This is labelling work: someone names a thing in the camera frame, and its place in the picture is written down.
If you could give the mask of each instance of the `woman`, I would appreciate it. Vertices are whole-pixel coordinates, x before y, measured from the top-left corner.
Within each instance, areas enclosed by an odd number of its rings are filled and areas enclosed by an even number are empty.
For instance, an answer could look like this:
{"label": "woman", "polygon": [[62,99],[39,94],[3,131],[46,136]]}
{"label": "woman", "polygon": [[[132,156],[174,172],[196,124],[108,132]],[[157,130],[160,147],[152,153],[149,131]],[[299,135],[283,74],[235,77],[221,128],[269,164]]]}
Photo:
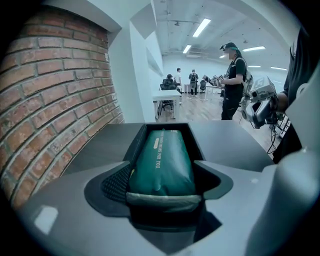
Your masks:
{"label": "woman", "polygon": [[224,85],[221,120],[232,120],[242,98],[247,65],[233,42],[221,46],[220,49],[232,60],[226,71],[226,78],[220,81]]}

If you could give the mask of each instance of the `office chair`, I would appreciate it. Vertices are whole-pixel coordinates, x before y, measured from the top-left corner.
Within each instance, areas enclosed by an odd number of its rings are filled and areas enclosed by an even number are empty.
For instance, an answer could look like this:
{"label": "office chair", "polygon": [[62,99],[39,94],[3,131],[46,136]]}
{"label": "office chair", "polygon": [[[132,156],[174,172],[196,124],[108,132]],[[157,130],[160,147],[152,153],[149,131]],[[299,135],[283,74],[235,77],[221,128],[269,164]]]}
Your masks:
{"label": "office chair", "polygon": [[200,90],[202,90],[202,92],[204,92],[204,90],[206,89],[206,85],[207,85],[207,82],[205,80],[202,80],[200,82]]}
{"label": "office chair", "polygon": [[[176,90],[177,84],[174,83],[173,79],[163,79],[162,84],[160,84],[161,90]],[[171,110],[174,109],[174,101],[173,100],[163,100],[162,101],[162,109],[166,111],[166,106],[170,106]]]}

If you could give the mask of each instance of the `red brick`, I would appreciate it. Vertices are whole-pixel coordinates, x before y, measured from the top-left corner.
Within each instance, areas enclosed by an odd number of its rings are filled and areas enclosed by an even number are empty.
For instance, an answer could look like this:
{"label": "red brick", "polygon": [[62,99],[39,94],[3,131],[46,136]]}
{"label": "red brick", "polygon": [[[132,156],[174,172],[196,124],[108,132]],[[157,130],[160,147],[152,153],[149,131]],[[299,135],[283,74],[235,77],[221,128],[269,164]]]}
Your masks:
{"label": "red brick", "polygon": [[75,71],[75,77],[77,79],[87,79],[87,78],[92,78],[92,71],[91,69],[88,70],[76,70]]}
{"label": "red brick", "polygon": [[40,109],[41,106],[41,99],[39,96],[36,96],[12,108],[10,112],[0,118],[0,138],[4,134],[6,134],[12,127],[18,124],[22,119]]}
{"label": "red brick", "polygon": [[120,113],[122,113],[121,108],[117,107],[115,110],[112,111],[113,117],[117,117]]}
{"label": "red brick", "polygon": [[89,115],[91,123],[94,123],[105,114],[104,109],[100,108]]}
{"label": "red brick", "polygon": [[70,153],[64,152],[48,173],[48,180],[52,181],[56,178],[59,178],[71,159],[72,156],[70,155]]}
{"label": "red brick", "polygon": [[54,36],[61,38],[72,38],[72,31],[69,29],[47,26],[47,25],[30,25],[25,27],[21,33],[28,36]]}
{"label": "red brick", "polygon": [[28,19],[24,24],[40,24],[41,18],[39,16],[33,16],[30,19]]}
{"label": "red brick", "polygon": [[98,46],[98,53],[108,54],[108,49]]}
{"label": "red brick", "polygon": [[93,76],[96,77],[110,77],[110,71],[106,70],[93,70]]}
{"label": "red brick", "polygon": [[31,173],[33,176],[39,179],[45,173],[53,159],[54,158],[48,153],[48,151],[43,152],[32,166]]}
{"label": "red brick", "polygon": [[70,69],[87,69],[91,68],[91,62],[83,59],[68,59],[64,61],[64,68]]}
{"label": "red brick", "polygon": [[103,110],[104,110],[104,112],[108,113],[108,112],[110,112],[111,110],[115,109],[118,106],[119,106],[119,103],[115,101],[115,102],[112,102],[112,103],[110,103],[108,105],[103,106]]}
{"label": "red brick", "polygon": [[90,100],[97,98],[97,97],[98,97],[98,93],[97,93],[97,90],[95,90],[95,89],[88,90],[88,91],[81,93],[81,98],[82,98],[83,102],[90,101]]}
{"label": "red brick", "polygon": [[21,38],[14,40],[9,49],[6,51],[7,53],[13,53],[16,51],[32,49],[36,46],[36,39],[35,38]]}
{"label": "red brick", "polygon": [[0,78],[0,91],[19,81],[35,76],[34,65],[24,65],[8,72],[5,72]]}
{"label": "red brick", "polygon": [[102,78],[102,84],[104,86],[111,86],[113,85],[111,78]]}
{"label": "red brick", "polygon": [[67,96],[66,89],[63,85],[55,86],[53,88],[46,89],[41,93],[44,104],[49,104],[55,100],[61,99]]}
{"label": "red brick", "polygon": [[47,127],[42,130],[32,141],[26,145],[26,147],[21,151],[20,154],[16,156],[12,165],[9,167],[10,173],[17,180],[20,178],[21,174],[24,172],[28,164],[32,159],[40,152],[43,147],[48,144],[55,136],[55,133],[51,128]]}
{"label": "red brick", "polygon": [[87,134],[89,137],[95,135],[98,131],[100,131],[108,122],[112,120],[112,114],[109,113],[97,121],[88,131]]}
{"label": "red brick", "polygon": [[13,200],[14,208],[17,209],[28,200],[36,184],[37,182],[29,175],[23,179]]}
{"label": "red brick", "polygon": [[78,107],[75,110],[75,114],[78,118],[83,117],[84,115],[88,114],[92,110],[95,110],[99,107],[98,103],[96,101],[90,101],[88,103],[85,103]]}
{"label": "red brick", "polygon": [[73,58],[75,59],[89,59],[89,52],[84,50],[72,50]]}
{"label": "red brick", "polygon": [[0,145],[0,172],[2,171],[8,159],[9,159],[9,155],[6,151],[5,145],[1,144]]}
{"label": "red brick", "polygon": [[71,58],[71,51],[69,49],[39,49],[30,50],[21,54],[21,63],[29,63],[50,59],[65,59]]}
{"label": "red brick", "polygon": [[43,47],[62,47],[62,39],[56,37],[40,37],[38,38],[40,48]]}
{"label": "red brick", "polygon": [[72,124],[74,121],[76,121],[76,115],[73,111],[59,117],[57,120],[53,122],[54,129],[60,133],[62,130],[64,130],[68,125]]}
{"label": "red brick", "polygon": [[90,42],[94,45],[98,45],[98,46],[102,46],[104,48],[108,48],[108,43],[107,41],[103,41],[103,40],[100,40],[98,38],[95,38],[93,36],[91,36],[91,40]]}
{"label": "red brick", "polygon": [[100,79],[87,79],[83,81],[76,81],[76,82],[69,83],[67,85],[67,90],[70,94],[72,94],[78,91],[82,91],[82,90],[86,90],[94,87],[100,87],[100,86],[102,86]]}
{"label": "red brick", "polygon": [[24,83],[22,85],[22,88],[24,94],[28,96],[47,87],[55,86],[68,81],[73,81],[74,79],[74,73],[71,71],[47,74]]}
{"label": "red brick", "polygon": [[99,98],[99,99],[97,100],[97,103],[98,103],[98,106],[99,106],[99,107],[107,104],[106,98],[105,98],[105,97]]}
{"label": "red brick", "polygon": [[44,18],[43,24],[63,27],[65,25],[65,21],[62,18],[53,17],[50,15],[49,17]]}
{"label": "red brick", "polygon": [[1,67],[0,67],[0,73],[3,71],[6,71],[8,69],[11,69],[18,65],[17,62],[17,54],[10,54],[3,58]]}
{"label": "red brick", "polygon": [[110,103],[115,101],[117,99],[117,96],[115,93],[113,93],[113,94],[107,95],[105,98],[106,98],[106,102]]}
{"label": "red brick", "polygon": [[83,24],[79,20],[75,20],[75,21],[67,20],[67,22],[65,23],[65,27],[68,29],[80,31],[83,33],[88,33],[90,31],[89,26],[86,24]]}
{"label": "red brick", "polygon": [[1,188],[5,194],[5,197],[9,200],[12,192],[14,191],[15,188],[15,181],[11,180],[8,175],[4,174],[1,178]]}
{"label": "red brick", "polygon": [[58,154],[66,145],[68,145],[79,133],[89,126],[88,118],[83,118],[73,124],[70,128],[64,131],[51,144],[50,149],[53,153]]}
{"label": "red brick", "polygon": [[116,117],[115,119],[113,119],[110,124],[114,125],[114,124],[120,124],[122,123],[122,121],[124,120],[124,116],[123,114],[120,114],[118,117]]}
{"label": "red brick", "polygon": [[0,93],[0,113],[21,99],[18,87]]}
{"label": "red brick", "polygon": [[29,121],[21,124],[12,134],[7,138],[7,143],[10,149],[14,152],[16,149],[24,143],[32,134],[34,133],[34,128]]}
{"label": "red brick", "polygon": [[72,154],[75,155],[80,151],[80,149],[86,144],[87,141],[87,136],[81,135],[80,137],[76,138],[74,142],[69,146],[69,150]]}
{"label": "red brick", "polygon": [[75,31],[73,33],[73,38],[74,39],[79,39],[79,40],[82,40],[82,41],[89,41],[89,36],[87,34],[84,34],[84,33],[81,33],[81,32],[77,32]]}
{"label": "red brick", "polygon": [[93,51],[93,52],[98,51],[98,46],[92,43],[83,42],[79,40],[65,39],[63,42],[63,46],[67,48],[77,48],[77,49]]}
{"label": "red brick", "polygon": [[61,60],[51,60],[44,61],[37,64],[38,74],[50,73],[53,71],[58,71],[63,69],[63,64]]}
{"label": "red brick", "polygon": [[107,42],[108,41],[107,31],[104,29],[102,30],[100,28],[96,28],[96,38]]}
{"label": "red brick", "polygon": [[97,68],[101,70],[110,70],[110,64],[107,62],[98,62]]}
{"label": "red brick", "polygon": [[97,52],[90,52],[90,59],[103,62],[106,61],[105,55]]}
{"label": "red brick", "polygon": [[64,98],[35,115],[32,118],[32,121],[35,127],[39,128],[45,123],[49,122],[54,117],[56,117],[57,115],[80,103],[81,100],[78,95],[69,98]]}

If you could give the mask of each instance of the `table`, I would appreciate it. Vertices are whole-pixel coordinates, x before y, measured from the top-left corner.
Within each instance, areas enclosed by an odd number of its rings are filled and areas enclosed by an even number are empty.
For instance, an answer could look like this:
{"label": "table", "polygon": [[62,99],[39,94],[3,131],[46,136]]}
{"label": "table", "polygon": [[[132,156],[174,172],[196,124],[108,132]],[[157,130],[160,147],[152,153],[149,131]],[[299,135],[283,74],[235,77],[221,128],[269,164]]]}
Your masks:
{"label": "table", "polygon": [[177,90],[157,90],[152,93],[155,118],[158,119],[157,101],[173,101],[173,118],[179,119],[181,94]]}
{"label": "table", "polygon": [[220,94],[221,93],[221,88],[217,87],[217,86],[212,86],[211,84],[206,84],[205,86],[205,96],[204,99],[207,100],[207,93],[208,93],[208,89],[212,88],[212,93],[215,94]]}

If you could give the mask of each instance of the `green pouch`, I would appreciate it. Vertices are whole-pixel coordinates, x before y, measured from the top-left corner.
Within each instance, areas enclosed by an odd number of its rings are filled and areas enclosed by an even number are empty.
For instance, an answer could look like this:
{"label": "green pouch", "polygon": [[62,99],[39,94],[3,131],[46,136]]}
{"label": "green pouch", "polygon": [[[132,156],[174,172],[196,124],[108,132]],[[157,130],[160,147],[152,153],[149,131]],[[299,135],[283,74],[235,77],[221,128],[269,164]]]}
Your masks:
{"label": "green pouch", "polygon": [[129,192],[152,196],[196,195],[192,164],[179,130],[153,130],[137,159]]}

